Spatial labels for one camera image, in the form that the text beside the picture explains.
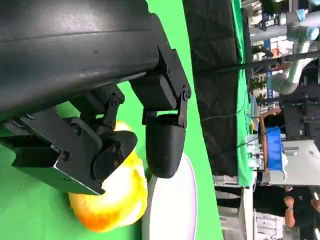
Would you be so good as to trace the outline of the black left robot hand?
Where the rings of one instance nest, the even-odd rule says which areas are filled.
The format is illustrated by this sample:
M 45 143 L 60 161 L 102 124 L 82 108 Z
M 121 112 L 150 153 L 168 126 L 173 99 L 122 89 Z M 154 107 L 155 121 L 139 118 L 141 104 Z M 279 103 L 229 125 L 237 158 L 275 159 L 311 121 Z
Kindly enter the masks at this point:
M 3 0 L 0 142 L 13 166 L 65 193 L 102 195 L 138 138 L 115 131 L 129 82 L 152 174 L 178 170 L 191 88 L 144 0 Z

